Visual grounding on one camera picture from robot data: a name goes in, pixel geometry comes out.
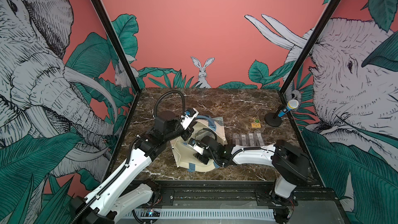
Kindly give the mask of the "clear plastic compass case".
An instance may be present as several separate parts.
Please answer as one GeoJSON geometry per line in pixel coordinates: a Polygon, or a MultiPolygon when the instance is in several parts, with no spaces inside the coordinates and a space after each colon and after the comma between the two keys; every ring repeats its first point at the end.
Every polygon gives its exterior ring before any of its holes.
{"type": "Polygon", "coordinates": [[[233,134],[233,144],[235,144],[236,146],[241,145],[240,135],[237,133],[233,134]]]}

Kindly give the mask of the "cream canvas tote bag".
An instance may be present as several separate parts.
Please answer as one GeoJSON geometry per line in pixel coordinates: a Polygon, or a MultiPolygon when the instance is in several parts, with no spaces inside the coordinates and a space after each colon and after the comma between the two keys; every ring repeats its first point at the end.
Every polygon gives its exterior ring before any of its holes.
{"type": "Polygon", "coordinates": [[[212,156],[205,148],[197,144],[204,137],[217,137],[217,142],[222,146],[227,145],[222,117],[198,116],[193,126],[193,133],[185,141],[178,137],[171,140],[172,152],[176,165],[180,168],[188,169],[190,172],[209,172],[219,166],[214,162],[212,156]]]}

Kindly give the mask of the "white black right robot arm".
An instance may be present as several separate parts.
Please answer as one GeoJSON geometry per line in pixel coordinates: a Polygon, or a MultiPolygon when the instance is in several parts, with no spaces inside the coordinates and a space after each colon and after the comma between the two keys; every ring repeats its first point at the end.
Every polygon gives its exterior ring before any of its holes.
{"type": "Polygon", "coordinates": [[[287,141],[278,140],[273,145],[244,147],[221,145],[214,138],[205,136],[201,140],[191,138],[188,145],[197,153],[201,163],[213,160],[219,167],[240,164],[259,164],[275,168],[280,174],[272,194],[288,199],[297,186],[308,183],[309,157],[300,148],[287,141]]]}

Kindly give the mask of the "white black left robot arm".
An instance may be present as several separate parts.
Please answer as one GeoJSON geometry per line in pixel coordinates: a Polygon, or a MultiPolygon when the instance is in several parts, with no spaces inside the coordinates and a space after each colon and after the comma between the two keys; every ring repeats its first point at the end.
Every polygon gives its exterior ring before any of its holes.
{"type": "Polygon", "coordinates": [[[71,201],[72,223],[115,224],[127,212],[149,202],[157,189],[155,183],[142,183],[126,195],[123,192],[165,150],[167,142],[191,136],[193,129],[189,126],[197,115],[196,109],[186,110],[181,116],[171,111],[156,115],[154,126],[132,142],[123,164],[86,197],[71,201]]]}

